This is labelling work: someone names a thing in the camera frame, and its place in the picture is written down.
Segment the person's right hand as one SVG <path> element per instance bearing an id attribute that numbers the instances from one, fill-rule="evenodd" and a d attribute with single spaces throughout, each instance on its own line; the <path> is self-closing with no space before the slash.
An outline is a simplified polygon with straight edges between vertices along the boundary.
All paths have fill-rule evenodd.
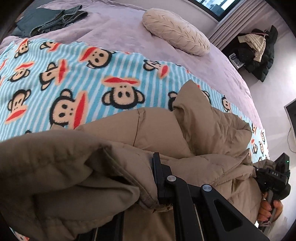
<path id="1" fill-rule="evenodd" d="M 272 216 L 272 213 L 271 213 L 272 207 L 266 200 L 267 196 L 268 196 L 267 192 L 264 193 L 262 196 L 262 201 L 260 203 L 257 221 L 262 221 L 262 222 L 268 221 Z M 283 204 L 281 203 L 281 201 L 275 200 L 273 202 L 273 205 L 274 205 L 274 208 L 276 209 L 275 215 L 273 217 L 273 222 L 275 222 L 283 211 Z"/>

